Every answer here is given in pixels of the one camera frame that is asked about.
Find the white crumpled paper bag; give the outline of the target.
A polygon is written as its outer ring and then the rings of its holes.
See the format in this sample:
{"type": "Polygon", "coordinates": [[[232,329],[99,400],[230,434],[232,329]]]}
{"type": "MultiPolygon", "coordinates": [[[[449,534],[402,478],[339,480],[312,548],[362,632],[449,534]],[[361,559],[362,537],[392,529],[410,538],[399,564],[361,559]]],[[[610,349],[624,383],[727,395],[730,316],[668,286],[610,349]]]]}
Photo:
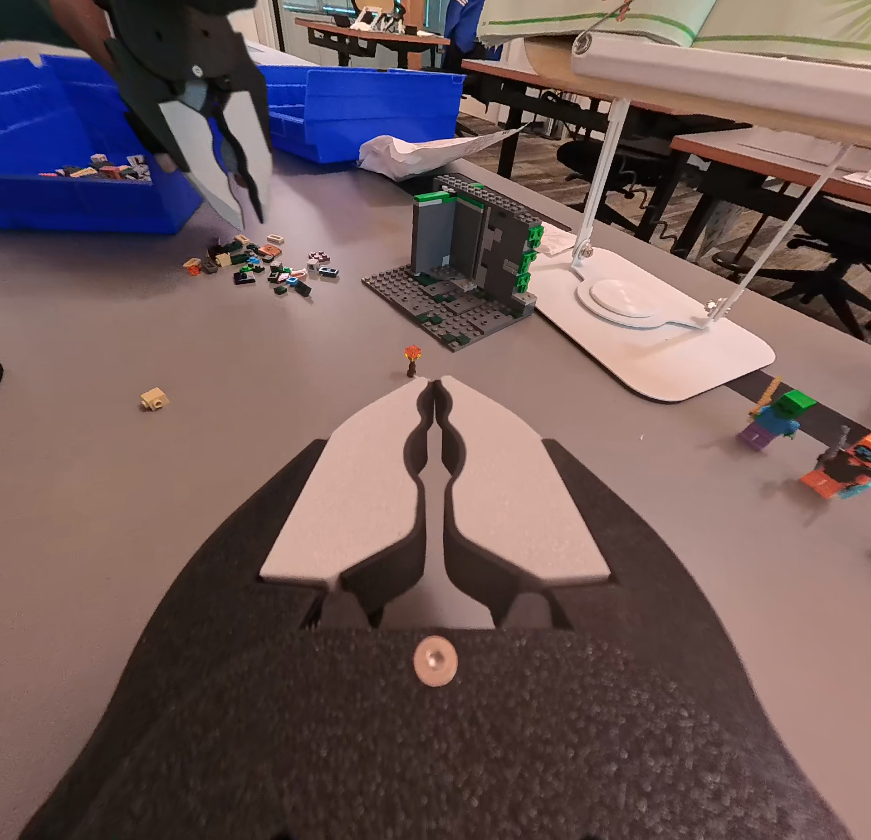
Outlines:
{"type": "Polygon", "coordinates": [[[404,181],[440,170],[451,162],[516,137],[523,128],[496,131],[480,137],[455,137],[428,142],[407,142],[397,137],[378,136],[361,146],[357,166],[392,181],[404,181]]]}

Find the zombie figure holding tan sword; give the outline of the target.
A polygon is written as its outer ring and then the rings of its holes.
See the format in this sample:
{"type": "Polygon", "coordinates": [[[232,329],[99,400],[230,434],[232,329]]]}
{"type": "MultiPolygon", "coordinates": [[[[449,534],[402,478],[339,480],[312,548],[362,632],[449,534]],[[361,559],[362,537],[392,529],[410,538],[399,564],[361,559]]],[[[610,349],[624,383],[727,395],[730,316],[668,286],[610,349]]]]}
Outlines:
{"type": "Polygon", "coordinates": [[[781,377],[775,377],[749,412],[746,426],[735,435],[755,452],[765,450],[777,438],[793,439],[800,430],[800,418],[818,402],[798,390],[789,390],[775,396],[781,377]]]}

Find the orange toy figure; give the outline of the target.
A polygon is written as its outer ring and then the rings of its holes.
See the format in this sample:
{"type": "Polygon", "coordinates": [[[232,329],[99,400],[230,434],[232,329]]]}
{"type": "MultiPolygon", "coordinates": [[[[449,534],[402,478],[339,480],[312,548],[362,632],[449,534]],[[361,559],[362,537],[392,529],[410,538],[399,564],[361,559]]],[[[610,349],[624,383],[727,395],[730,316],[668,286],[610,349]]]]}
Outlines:
{"type": "Polygon", "coordinates": [[[847,444],[849,429],[821,454],[811,472],[800,478],[822,498],[852,498],[870,488],[870,434],[847,444]]]}

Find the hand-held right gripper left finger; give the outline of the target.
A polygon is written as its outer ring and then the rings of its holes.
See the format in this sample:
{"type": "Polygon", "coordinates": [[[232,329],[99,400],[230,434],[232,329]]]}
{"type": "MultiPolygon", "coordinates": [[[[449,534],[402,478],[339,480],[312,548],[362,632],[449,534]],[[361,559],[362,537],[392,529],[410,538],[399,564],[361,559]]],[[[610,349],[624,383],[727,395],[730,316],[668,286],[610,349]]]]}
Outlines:
{"type": "Polygon", "coordinates": [[[374,615],[419,582],[427,551],[432,383],[408,381],[329,437],[260,578],[354,595],[374,615]]]}

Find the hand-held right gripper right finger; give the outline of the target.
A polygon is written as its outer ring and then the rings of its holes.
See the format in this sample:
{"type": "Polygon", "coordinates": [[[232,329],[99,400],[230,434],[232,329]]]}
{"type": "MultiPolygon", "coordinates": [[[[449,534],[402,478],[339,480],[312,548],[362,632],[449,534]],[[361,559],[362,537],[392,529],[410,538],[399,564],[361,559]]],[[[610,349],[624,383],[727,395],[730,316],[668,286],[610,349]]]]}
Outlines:
{"type": "Polygon", "coordinates": [[[496,628],[520,595],[558,620],[560,588],[606,583],[611,570],[541,435],[513,411],[444,376],[435,383],[441,460],[450,473],[443,554],[450,581],[496,628]]]}

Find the grey toy brick building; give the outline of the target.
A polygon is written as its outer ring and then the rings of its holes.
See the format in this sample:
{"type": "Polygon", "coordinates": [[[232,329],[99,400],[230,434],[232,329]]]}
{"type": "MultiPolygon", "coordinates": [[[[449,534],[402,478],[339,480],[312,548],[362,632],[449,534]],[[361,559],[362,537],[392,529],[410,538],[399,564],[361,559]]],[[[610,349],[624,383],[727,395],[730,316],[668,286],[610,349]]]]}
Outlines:
{"type": "Polygon", "coordinates": [[[506,195],[443,174],[415,195],[410,259],[362,279],[412,324],[460,352],[531,317],[541,217],[506,195]]]}

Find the grey desk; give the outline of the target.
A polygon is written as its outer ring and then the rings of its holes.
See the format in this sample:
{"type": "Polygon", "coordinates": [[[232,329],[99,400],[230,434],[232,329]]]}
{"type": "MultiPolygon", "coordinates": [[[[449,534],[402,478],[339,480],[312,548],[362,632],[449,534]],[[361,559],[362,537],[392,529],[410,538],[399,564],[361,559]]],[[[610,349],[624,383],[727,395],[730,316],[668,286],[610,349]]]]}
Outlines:
{"type": "Polygon", "coordinates": [[[778,733],[869,838],[869,493],[795,480],[825,442],[736,444],[721,387],[642,399],[536,315],[450,354],[362,285],[406,258],[411,198],[355,167],[275,160],[269,226],[338,280],[278,298],[182,268],[227,227],[174,237],[2,236],[2,838],[93,733],[170,584],[312,439],[419,371],[451,375],[558,440],[669,543],[706,592],[778,733]],[[170,403],[144,410],[158,387],[170,403]]]}

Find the white book stand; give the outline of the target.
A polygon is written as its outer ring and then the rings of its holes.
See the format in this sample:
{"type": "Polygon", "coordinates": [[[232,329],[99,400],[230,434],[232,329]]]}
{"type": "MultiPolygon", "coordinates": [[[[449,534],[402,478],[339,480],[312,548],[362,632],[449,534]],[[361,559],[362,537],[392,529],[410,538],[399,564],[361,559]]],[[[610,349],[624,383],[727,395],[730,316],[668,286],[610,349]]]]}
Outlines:
{"type": "Polygon", "coordinates": [[[769,366],[772,348],[725,318],[857,141],[869,139],[869,68],[681,48],[587,30],[525,41],[539,76],[613,99],[603,149],[572,249],[533,274],[539,312],[628,388],[680,402],[769,366]],[[744,280],[706,304],[615,251],[593,223],[633,101],[836,141],[841,148],[744,280]]]}

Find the person's left hand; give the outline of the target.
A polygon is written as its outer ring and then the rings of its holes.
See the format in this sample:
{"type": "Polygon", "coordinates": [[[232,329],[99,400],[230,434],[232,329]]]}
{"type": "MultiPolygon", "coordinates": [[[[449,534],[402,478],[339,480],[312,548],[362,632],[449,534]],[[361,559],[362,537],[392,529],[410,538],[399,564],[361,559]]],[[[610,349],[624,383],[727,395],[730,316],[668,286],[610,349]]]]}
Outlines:
{"type": "Polygon", "coordinates": [[[108,72],[115,72],[115,62],[106,42],[113,38],[107,14],[94,0],[49,0],[56,22],[81,50],[89,54],[108,72]]]}

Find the blue jacket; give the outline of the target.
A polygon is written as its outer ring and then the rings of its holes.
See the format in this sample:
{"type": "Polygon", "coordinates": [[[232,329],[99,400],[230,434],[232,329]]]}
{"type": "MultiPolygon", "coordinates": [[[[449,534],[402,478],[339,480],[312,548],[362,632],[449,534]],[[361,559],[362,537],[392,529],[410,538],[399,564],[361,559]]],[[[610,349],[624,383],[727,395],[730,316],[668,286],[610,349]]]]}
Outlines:
{"type": "Polygon", "coordinates": [[[448,0],[444,36],[461,52],[471,52],[486,0],[448,0]]]}

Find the person's left forearm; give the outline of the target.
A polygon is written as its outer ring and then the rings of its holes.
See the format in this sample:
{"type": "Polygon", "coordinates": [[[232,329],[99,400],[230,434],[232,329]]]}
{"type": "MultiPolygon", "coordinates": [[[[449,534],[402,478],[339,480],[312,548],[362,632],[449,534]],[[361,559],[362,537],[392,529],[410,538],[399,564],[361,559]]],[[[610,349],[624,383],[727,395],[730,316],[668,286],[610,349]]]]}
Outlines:
{"type": "Polygon", "coordinates": [[[57,26],[49,0],[1,0],[1,40],[50,43],[57,26]]]}

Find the blue plastic bin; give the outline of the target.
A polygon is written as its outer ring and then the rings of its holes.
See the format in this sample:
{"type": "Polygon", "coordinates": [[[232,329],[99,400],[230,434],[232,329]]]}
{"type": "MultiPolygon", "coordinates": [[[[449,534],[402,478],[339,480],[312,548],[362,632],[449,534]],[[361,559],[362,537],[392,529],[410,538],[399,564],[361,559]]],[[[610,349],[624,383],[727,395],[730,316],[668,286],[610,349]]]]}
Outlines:
{"type": "Polygon", "coordinates": [[[269,127],[276,149],[296,152],[306,145],[305,102],[310,66],[259,65],[267,84],[269,127]]]}
{"type": "Polygon", "coordinates": [[[356,161],[380,136],[428,142],[455,136],[464,77],[441,71],[337,67],[308,71],[304,144],[319,163],[356,161]]]}
{"type": "Polygon", "coordinates": [[[1,63],[1,226],[169,235],[202,204],[180,173],[161,171],[125,119],[126,106],[97,63],[45,56],[1,63]],[[95,154],[123,166],[143,155],[150,179],[69,177],[95,154]]]}

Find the pile of small toy bricks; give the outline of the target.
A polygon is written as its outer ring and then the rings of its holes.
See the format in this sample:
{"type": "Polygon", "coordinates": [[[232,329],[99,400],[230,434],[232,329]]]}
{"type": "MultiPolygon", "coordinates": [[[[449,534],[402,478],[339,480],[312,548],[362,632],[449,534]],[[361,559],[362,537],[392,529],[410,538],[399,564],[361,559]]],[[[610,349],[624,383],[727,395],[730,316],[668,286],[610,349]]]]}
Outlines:
{"type": "Polygon", "coordinates": [[[127,156],[125,161],[115,163],[107,155],[93,154],[90,164],[79,167],[66,165],[53,171],[38,173],[42,178],[66,178],[75,180],[132,181],[152,184],[152,175],[143,154],[127,156]]]}
{"type": "Polygon", "coordinates": [[[252,286],[258,282],[268,285],[273,293],[284,298],[296,293],[308,299],[312,295],[312,282],[338,280],[339,269],[331,257],[323,251],[311,251],[299,268],[284,262],[282,236],[270,234],[262,244],[257,244],[244,234],[237,234],[226,242],[211,244],[205,255],[190,257],[182,268],[190,277],[215,275],[222,269],[232,271],[235,286],[252,286]]]}

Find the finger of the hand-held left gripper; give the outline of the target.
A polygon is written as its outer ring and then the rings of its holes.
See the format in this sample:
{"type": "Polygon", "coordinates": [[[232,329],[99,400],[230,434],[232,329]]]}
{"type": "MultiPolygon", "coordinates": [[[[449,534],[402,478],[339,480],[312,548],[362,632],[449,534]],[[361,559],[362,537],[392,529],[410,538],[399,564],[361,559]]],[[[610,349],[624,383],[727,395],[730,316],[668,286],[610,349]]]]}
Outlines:
{"type": "Polygon", "coordinates": [[[214,94],[207,82],[185,82],[180,94],[158,107],[187,180],[220,217],[240,230],[244,213],[231,182],[237,178],[248,188],[248,154],[238,135],[248,124],[248,92],[214,94]]]}
{"type": "Polygon", "coordinates": [[[231,90],[227,82],[212,82],[213,119],[223,139],[221,159],[212,152],[212,204],[235,227],[244,225],[244,213],[231,188],[231,162],[240,176],[259,221],[267,222],[271,198],[273,156],[268,129],[263,129],[258,109],[247,90],[231,90]]]}

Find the wooden-top office desk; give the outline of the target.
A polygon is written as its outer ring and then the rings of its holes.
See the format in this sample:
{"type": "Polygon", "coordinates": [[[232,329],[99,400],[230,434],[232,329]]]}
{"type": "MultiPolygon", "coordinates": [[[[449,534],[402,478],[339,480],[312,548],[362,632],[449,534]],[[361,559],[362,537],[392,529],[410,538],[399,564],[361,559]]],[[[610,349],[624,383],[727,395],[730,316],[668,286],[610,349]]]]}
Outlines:
{"type": "MultiPolygon", "coordinates": [[[[812,186],[832,163],[838,142],[765,127],[748,127],[674,137],[670,147],[711,163],[723,163],[780,181],[812,186]]],[[[822,191],[852,203],[869,205],[869,181],[853,180],[869,173],[870,150],[854,145],[822,191]]]]}
{"type": "MultiPolygon", "coordinates": [[[[597,91],[571,91],[530,70],[502,63],[463,61],[465,89],[479,102],[507,108],[505,127],[521,127],[525,115],[551,120],[572,131],[576,143],[592,151],[595,137],[604,141],[609,97],[597,91]]],[[[640,101],[631,102],[620,132],[618,149],[634,150],[664,166],[664,175],[680,177],[690,154],[673,149],[672,139],[686,126],[677,112],[640,101]]]]}
{"type": "Polygon", "coordinates": [[[352,57],[376,58],[378,48],[397,56],[399,69],[408,69],[410,54],[430,55],[430,68],[436,66],[436,51],[445,49],[450,40],[440,35],[409,35],[375,30],[343,28],[333,22],[296,17],[296,26],[307,29],[308,42],[318,49],[337,53],[339,65],[349,67],[352,57]]]}

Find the pale green instruction booklet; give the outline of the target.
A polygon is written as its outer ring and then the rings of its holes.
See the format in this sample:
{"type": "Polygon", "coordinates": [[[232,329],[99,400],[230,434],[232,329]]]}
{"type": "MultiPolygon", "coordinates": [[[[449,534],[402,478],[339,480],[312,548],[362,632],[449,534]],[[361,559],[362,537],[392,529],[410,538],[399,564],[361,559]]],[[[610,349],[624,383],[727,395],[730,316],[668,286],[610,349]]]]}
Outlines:
{"type": "Polygon", "coordinates": [[[681,48],[869,67],[870,0],[486,0],[478,36],[633,34],[681,48]]]}

